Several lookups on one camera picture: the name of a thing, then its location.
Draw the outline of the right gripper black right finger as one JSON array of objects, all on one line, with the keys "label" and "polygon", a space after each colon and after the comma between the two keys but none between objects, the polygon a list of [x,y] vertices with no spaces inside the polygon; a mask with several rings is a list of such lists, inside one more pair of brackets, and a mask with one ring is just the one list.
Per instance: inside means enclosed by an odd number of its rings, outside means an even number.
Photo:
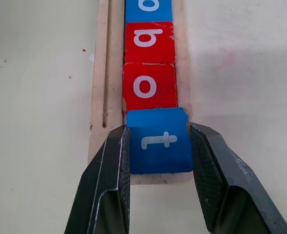
[{"label": "right gripper black right finger", "polygon": [[210,127],[191,123],[194,182],[210,234],[287,234],[287,222],[248,166]]}]

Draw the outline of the blue letter t block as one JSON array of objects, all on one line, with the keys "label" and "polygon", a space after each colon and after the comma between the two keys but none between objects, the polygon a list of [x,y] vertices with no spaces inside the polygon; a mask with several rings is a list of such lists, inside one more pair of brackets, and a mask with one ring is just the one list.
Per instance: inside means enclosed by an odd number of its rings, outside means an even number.
[{"label": "blue letter t block", "polygon": [[129,111],[131,173],[192,171],[188,122],[189,116],[181,107]]}]

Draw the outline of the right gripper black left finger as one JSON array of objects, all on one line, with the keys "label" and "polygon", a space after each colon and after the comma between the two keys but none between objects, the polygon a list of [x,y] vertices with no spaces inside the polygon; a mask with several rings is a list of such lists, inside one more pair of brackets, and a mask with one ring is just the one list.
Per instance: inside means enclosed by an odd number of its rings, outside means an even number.
[{"label": "right gripper black left finger", "polygon": [[81,176],[64,234],[129,234],[130,130],[111,130]]}]

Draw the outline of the red letter o block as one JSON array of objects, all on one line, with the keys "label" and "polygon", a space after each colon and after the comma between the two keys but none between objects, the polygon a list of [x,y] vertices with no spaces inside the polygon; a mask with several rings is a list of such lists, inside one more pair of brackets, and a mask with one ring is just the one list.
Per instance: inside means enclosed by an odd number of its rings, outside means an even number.
[{"label": "red letter o block", "polygon": [[171,63],[125,63],[123,112],[177,107],[175,66]]}]

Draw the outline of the red letter b block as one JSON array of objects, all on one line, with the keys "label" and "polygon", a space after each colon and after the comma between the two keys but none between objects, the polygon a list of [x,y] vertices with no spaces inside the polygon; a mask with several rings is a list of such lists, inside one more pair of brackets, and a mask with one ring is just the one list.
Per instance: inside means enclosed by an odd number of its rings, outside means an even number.
[{"label": "red letter b block", "polygon": [[170,21],[127,23],[125,62],[174,64],[173,23]]}]

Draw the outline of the blue letter o block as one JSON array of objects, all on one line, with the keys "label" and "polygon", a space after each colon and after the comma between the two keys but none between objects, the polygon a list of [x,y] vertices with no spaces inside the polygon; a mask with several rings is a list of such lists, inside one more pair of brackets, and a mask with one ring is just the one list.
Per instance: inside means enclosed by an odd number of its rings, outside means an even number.
[{"label": "blue letter o block", "polygon": [[126,22],[172,22],[172,0],[125,0]]}]

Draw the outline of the wooden letter tray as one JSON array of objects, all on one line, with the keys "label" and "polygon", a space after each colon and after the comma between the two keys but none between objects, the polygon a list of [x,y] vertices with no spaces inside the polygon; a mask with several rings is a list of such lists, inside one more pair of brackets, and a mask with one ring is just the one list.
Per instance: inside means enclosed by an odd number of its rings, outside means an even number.
[{"label": "wooden letter tray", "polygon": [[[125,0],[99,0],[88,162],[109,132],[125,125],[122,99],[122,67],[125,61]],[[130,184],[174,184],[191,180],[193,172],[130,176]]]}]

